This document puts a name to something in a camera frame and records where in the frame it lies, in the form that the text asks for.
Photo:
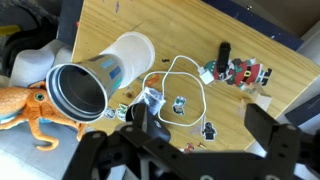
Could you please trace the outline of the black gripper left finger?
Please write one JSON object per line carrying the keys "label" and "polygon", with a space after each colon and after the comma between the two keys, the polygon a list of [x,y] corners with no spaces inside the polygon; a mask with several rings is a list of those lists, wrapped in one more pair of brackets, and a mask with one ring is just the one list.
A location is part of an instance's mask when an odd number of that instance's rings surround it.
{"label": "black gripper left finger", "polygon": [[126,112],[125,120],[140,128],[151,138],[160,138],[165,142],[169,142],[171,139],[169,130],[149,111],[146,104],[131,105]]}

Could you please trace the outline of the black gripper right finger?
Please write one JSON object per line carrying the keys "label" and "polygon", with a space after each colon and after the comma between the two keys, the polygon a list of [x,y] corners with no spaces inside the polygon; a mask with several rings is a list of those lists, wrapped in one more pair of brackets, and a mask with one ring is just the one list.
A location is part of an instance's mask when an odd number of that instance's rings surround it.
{"label": "black gripper right finger", "polygon": [[299,152],[301,131],[292,124],[281,124],[257,104],[246,106],[244,125],[266,156],[295,157]]}

